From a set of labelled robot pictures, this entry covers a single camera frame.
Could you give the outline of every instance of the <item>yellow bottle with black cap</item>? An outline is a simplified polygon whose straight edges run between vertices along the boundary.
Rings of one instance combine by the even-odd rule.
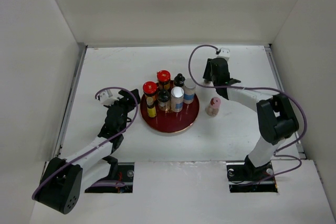
[[[154,104],[154,100],[152,97],[148,97],[146,99],[147,102],[147,113],[150,118],[156,117],[156,108]]]

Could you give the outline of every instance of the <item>wall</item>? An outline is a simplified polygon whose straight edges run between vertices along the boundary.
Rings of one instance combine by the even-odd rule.
[[[55,0],[0,0],[0,223],[29,223],[78,46]]]
[[[285,89],[308,117],[302,141],[316,161],[336,215],[336,0],[298,0],[276,37],[272,50]]]
[[[297,0],[56,0],[95,45],[271,43]]]

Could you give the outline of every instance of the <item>black lid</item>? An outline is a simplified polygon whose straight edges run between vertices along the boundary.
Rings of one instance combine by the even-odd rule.
[[[170,100],[170,94],[167,90],[162,89],[159,91],[157,99],[159,99],[160,102],[167,102]]]
[[[177,87],[183,87],[184,81],[185,81],[184,76],[181,73],[179,73],[174,78],[174,85]]]

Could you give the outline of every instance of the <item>pink lid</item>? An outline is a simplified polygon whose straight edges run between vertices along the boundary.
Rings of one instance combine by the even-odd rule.
[[[219,109],[219,106],[221,105],[221,99],[219,97],[212,97],[210,105],[213,109]]]

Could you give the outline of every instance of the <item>red tray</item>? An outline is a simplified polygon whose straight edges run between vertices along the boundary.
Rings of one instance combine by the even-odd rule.
[[[195,94],[194,101],[191,104],[183,103],[182,111],[179,113],[173,111],[162,111],[159,109],[158,103],[156,102],[156,117],[150,118],[147,114],[147,104],[145,95],[142,96],[140,102],[140,111],[145,122],[153,129],[165,132],[165,133],[175,133],[190,127],[196,120],[200,102],[197,95]]]

